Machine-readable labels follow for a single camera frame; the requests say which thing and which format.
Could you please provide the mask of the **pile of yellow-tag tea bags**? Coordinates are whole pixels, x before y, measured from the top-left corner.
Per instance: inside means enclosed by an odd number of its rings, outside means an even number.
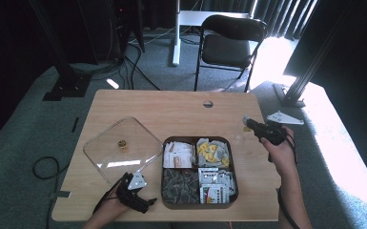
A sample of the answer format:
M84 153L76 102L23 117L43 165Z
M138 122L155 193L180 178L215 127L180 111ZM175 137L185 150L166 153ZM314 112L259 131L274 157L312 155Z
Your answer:
M220 140L200 138L196 143L197 165L199 167L228 168L230 151L228 144Z

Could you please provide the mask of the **black equipment rack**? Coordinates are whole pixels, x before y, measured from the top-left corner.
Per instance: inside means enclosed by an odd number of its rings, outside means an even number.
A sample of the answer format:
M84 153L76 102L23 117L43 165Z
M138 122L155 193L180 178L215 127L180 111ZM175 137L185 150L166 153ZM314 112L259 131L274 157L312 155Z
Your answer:
M141 0L77 1L96 61L123 60L132 34L145 51Z

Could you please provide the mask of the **clear lid with gold knob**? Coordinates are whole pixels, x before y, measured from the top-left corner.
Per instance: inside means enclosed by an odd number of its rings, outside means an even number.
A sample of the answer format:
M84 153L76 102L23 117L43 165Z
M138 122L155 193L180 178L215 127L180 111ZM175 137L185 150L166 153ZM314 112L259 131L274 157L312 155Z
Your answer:
M143 170L162 155L163 144L135 117L127 116L88 140L83 152L113 185L125 173L143 175Z

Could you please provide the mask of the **dark square tea box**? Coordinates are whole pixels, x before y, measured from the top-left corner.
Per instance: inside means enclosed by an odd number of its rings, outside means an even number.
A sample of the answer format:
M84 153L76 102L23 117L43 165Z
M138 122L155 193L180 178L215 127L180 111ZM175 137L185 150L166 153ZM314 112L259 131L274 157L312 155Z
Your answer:
M201 204L201 203L199 203L199 204L173 205L173 204L167 203L162 198L163 203L165 204L165 206L170 208L170 209L175 209L175 210L183 210L183 209L226 209L226 208L230 207L237 200L239 191L238 191L238 186L237 186L237 182L236 182L236 175L235 175L235 170L234 170L234 159L233 159L233 155L232 155L231 145L230 145L230 142L227 139L225 139L221 136L171 136L171 137L167 138L164 141L163 155L164 155L165 146L169 142L179 141L179 142L185 142L185 143L191 144L193 146L193 163L192 163L191 168L164 168L163 167L163 159L162 159L161 197L162 197L163 172L164 172L165 169L177 169L177 170L189 169L189 170L194 170L194 171L198 172L199 168L213 168L213 167L199 167L197 165L196 143L200 138L208 138L209 140L220 140L220 141L224 141L228 144L228 148L229 148L229 151L230 151L230 161L231 161L230 166L228 168L218 168L218 169L232 171L234 173L234 180L235 180L236 188L237 188L236 195L232 199L232 202L228 203L228 204Z

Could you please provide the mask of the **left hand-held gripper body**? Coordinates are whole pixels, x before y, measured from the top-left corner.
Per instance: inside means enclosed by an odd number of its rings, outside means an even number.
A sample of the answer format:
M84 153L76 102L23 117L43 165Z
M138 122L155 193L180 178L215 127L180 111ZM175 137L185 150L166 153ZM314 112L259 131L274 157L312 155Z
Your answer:
M123 177L119 179L118 187L115 192L122 204L137 212L145 214L149 210L151 202L140 198L137 193L146 185L147 182L140 173L132 174L126 172Z

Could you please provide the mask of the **tea bag with yellow tag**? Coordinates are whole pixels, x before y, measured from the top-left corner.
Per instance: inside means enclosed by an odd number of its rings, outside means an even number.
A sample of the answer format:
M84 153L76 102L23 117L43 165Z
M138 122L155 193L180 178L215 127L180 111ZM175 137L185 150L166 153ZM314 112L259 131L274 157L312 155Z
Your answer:
M244 132L251 132L252 129L248 127L248 124L247 124L247 121L248 121L249 117L247 115L244 115L243 118L242 118L242 122L244 124L244 128L243 128L243 131Z

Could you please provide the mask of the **clear glass cup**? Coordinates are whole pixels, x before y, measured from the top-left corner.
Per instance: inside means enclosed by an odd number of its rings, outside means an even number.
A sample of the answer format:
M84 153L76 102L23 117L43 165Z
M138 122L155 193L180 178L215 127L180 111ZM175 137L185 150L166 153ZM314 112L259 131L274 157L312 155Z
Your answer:
M240 123L236 125L236 129L234 132L234 141L237 144L242 144L245 143L249 138L252 138L254 136L254 133L252 132L244 132L243 128L244 128L244 124Z

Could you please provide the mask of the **pile of dark tea bags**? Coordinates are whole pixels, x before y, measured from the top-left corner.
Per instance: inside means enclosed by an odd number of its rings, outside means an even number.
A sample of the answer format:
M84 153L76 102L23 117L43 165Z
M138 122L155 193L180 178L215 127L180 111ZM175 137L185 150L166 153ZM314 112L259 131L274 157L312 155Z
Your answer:
M199 204L198 172L189 169L165 169L162 197L167 203L173 205Z

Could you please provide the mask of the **black folding chair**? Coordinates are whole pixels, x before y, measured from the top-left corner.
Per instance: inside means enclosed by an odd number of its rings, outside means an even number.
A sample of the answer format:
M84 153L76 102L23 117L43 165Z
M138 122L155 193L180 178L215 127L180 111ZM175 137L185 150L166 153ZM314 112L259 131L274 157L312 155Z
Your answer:
M249 90L258 49L267 38L265 22L251 18L211 15L200 26L194 89L197 90L201 68L239 72L249 69L244 92Z

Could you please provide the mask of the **pile of white tea packets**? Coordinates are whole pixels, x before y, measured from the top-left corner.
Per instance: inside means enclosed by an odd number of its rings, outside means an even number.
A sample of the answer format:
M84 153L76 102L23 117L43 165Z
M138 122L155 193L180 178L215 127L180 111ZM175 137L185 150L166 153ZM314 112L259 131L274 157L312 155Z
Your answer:
M193 146L189 143L173 141L166 144L163 155L164 168L191 168Z

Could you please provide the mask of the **person's left hand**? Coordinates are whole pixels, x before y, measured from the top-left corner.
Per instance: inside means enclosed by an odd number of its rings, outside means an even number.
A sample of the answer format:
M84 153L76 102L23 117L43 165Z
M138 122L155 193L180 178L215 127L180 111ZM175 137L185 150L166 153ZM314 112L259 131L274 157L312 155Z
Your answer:
M128 210L129 207L122 204L118 197L115 197L104 200L96 213L102 221L109 223L115 221Z

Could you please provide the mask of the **person's right hand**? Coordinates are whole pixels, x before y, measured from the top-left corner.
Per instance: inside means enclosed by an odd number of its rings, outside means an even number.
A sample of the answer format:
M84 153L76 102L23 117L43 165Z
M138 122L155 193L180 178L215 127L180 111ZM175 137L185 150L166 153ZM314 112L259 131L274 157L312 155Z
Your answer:
M283 129L287 135L286 139L279 145L275 146L264 137L260 139L260 142L268 151L278 174L281 177L288 177L296 172L295 141L294 132L286 126L283 126Z

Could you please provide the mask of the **black floor stand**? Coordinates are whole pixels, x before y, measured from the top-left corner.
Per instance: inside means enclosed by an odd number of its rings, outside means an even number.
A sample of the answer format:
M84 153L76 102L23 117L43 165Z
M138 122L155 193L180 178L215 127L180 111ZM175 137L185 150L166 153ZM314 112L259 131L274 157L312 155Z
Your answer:
M34 29L59 76L44 101L60 101L63 97L84 97L92 79L91 74L76 73L68 62L51 21L40 0L28 0L35 17Z

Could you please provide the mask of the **grey curtain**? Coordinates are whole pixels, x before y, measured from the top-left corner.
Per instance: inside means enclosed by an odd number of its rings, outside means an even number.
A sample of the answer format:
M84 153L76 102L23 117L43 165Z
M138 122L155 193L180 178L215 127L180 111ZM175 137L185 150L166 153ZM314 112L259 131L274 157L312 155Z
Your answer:
M268 25L268 35L300 39L318 0L196 0L200 10L248 13Z

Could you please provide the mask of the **black metal profile stand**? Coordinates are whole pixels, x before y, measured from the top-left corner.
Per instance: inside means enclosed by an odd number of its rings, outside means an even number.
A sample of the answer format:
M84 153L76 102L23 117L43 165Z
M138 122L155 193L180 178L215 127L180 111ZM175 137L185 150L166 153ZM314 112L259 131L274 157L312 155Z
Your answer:
M275 84L275 92L283 107L304 107L301 99L306 86L334 46L337 35L347 18L347 10L317 17L315 10L309 24L291 56L284 74L293 76L295 81L285 88Z

